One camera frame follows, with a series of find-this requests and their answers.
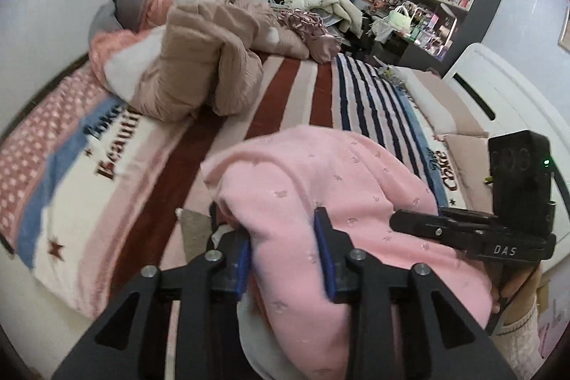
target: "pillow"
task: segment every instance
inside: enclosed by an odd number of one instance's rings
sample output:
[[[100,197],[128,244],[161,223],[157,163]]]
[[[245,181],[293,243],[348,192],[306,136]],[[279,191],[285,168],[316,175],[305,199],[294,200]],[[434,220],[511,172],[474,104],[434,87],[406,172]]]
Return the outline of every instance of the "pillow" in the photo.
[[[261,31],[252,44],[252,50],[266,54],[306,60],[310,53],[307,45],[293,30],[286,26],[262,24]]]
[[[406,88],[434,132],[488,137],[460,97],[439,77],[430,72],[394,67],[394,74]]]
[[[447,135],[444,141],[459,172],[467,209],[492,213],[492,187],[485,185],[485,178],[489,176],[486,139],[465,135]]]

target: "white bed frame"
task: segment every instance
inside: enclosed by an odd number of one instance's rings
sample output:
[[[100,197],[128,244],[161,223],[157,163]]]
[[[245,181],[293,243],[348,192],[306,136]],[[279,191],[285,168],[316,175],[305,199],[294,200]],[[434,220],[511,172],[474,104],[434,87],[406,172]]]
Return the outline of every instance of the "white bed frame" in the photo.
[[[469,93],[454,79],[463,78],[496,114],[491,121]],[[550,139],[551,153],[565,180],[570,180],[570,126],[528,79],[482,44],[470,45],[457,60],[446,82],[465,102],[490,136],[530,129]],[[544,270],[570,254],[570,219],[553,181],[552,200],[557,203],[554,232],[558,245]]]

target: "star print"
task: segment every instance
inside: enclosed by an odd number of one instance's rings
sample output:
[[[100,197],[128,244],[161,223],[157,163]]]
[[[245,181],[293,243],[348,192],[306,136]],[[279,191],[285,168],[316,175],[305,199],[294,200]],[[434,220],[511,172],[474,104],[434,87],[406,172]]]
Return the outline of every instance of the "star print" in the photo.
[[[63,261],[62,258],[62,248],[65,248],[63,245],[58,243],[57,239],[50,240],[50,250],[47,252],[48,255],[52,255],[54,258],[57,258],[60,261]]]

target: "white handbag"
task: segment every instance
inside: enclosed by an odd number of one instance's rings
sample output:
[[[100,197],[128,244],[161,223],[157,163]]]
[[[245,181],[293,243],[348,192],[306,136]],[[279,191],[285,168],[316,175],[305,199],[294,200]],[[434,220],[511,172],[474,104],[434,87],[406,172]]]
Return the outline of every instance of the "white handbag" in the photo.
[[[411,32],[411,17],[408,10],[403,5],[392,10],[388,15],[388,19],[390,20],[392,28],[405,33]]]

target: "pink blanket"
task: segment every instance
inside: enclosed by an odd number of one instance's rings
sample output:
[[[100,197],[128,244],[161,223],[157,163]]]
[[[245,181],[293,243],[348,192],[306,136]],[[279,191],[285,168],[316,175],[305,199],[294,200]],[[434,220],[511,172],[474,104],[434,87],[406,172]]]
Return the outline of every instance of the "pink blanket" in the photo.
[[[330,303],[324,291],[312,229],[316,206],[327,208],[334,228],[357,248],[384,263],[430,265],[486,325],[491,282],[474,263],[454,249],[390,230],[397,209],[437,209],[427,186],[370,139],[297,127],[219,153],[202,172],[223,212],[248,228],[267,318],[280,347],[308,378],[344,378],[349,351],[349,307]]]

